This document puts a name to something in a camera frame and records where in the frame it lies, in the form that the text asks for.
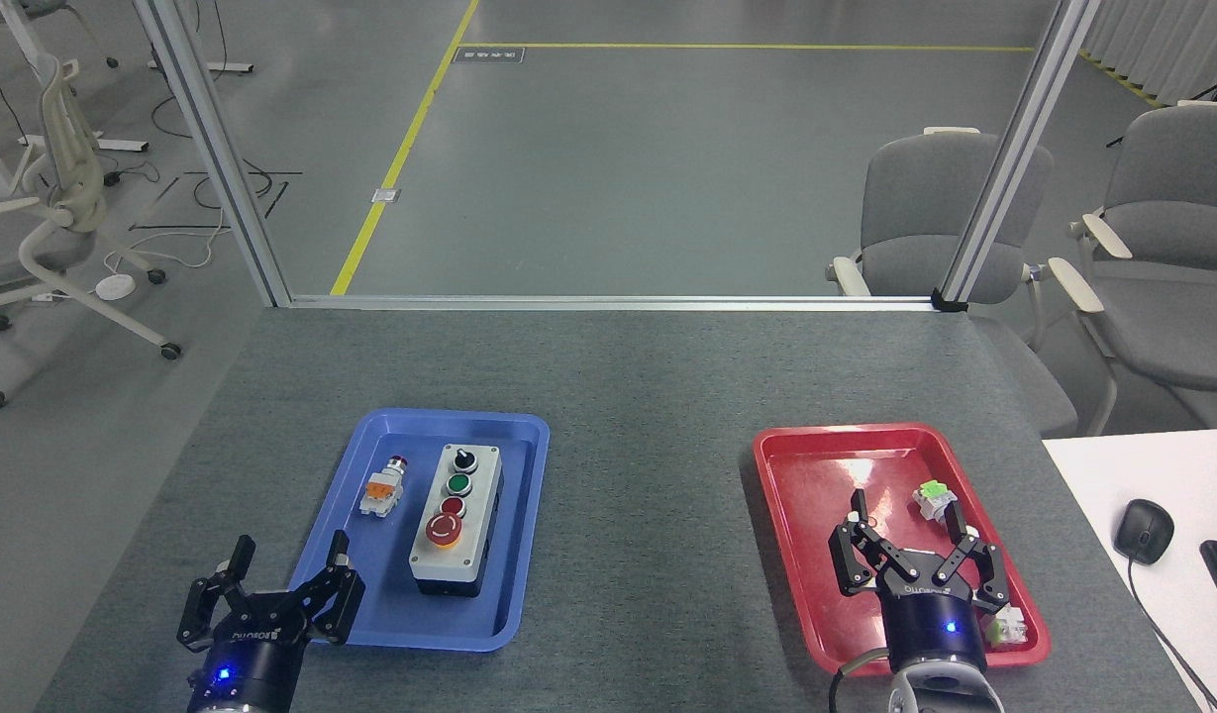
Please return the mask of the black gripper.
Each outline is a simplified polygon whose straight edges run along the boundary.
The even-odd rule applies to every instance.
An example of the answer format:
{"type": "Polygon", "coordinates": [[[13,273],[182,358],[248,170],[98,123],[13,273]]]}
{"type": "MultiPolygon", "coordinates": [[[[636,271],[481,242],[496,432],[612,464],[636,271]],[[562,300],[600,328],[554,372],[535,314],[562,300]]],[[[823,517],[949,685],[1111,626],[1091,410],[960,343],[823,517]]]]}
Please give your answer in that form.
{"type": "Polygon", "coordinates": [[[349,640],[366,591],[350,565],[349,545],[344,530],[336,530],[326,565],[315,576],[288,593],[246,595],[242,582],[256,541],[242,534],[228,560],[192,582],[176,641],[191,653],[209,649],[190,676],[187,712],[290,709],[308,642],[349,640]],[[220,597],[231,612],[211,627],[220,597]]]}
{"type": "Polygon", "coordinates": [[[856,488],[849,496],[849,513],[829,538],[836,579],[845,596],[854,596],[862,588],[876,588],[871,572],[884,571],[884,631],[888,667],[894,673],[922,661],[957,661],[985,672],[987,659],[974,612],[974,593],[976,608],[988,614],[1000,612],[1010,601],[1002,551],[966,523],[961,503],[948,504],[943,513],[954,549],[931,578],[916,579],[916,565],[874,530],[864,488],[856,488]],[[957,574],[965,560],[974,560],[978,571],[975,591],[957,574]]]}

